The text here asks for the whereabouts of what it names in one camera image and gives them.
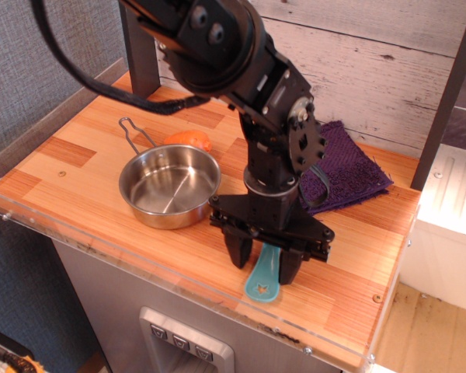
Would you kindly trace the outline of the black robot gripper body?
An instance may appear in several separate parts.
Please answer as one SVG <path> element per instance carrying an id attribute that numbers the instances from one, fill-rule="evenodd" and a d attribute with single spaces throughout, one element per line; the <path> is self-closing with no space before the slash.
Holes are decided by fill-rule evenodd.
<path id="1" fill-rule="evenodd" d="M 214 195 L 210 223 L 249 231 L 253 241 L 268 243 L 281 249 L 297 249 L 310 253 L 310 259 L 326 261 L 333 230 L 313 218 L 299 200 L 286 202 L 279 197 L 261 197 L 254 193 Z"/>

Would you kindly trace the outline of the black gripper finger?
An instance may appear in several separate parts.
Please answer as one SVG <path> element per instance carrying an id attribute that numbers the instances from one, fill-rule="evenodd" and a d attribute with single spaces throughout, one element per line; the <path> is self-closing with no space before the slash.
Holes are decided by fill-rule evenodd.
<path id="1" fill-rule="evenodd" d="M 249 260 L 252 251 L 252 236 L 248 230 L 233 226 L 223 229 L 224 242 L 232 263 L 242 269 Z"/>
<path id="2" fill-rule="evenodd" d="M 303 261 L 310 260 L 310 253 L 297 249 L 282 249 L 280 253 L 279 284 L 291 284 Z"/>

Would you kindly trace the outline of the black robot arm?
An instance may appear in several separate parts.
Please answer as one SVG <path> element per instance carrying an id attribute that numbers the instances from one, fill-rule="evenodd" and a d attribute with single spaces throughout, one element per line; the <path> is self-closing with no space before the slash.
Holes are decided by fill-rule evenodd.
<path id="1" fill-rule="evenodd" d="M 127 1 L 137 24 L 164 47 L 176 81 L 196 96 L 237 110 L 248 145 L 246 193 L 209 200 L 232 263 L 243 267 L 254 241 L 278 246 L 278 281 L 290 284 L 301 264 L 327 260 L 334 232 L 315 220 L 301 180 L 314 173 L 326 140 L 304 76 L 281 53 L 247 1 Z"/>

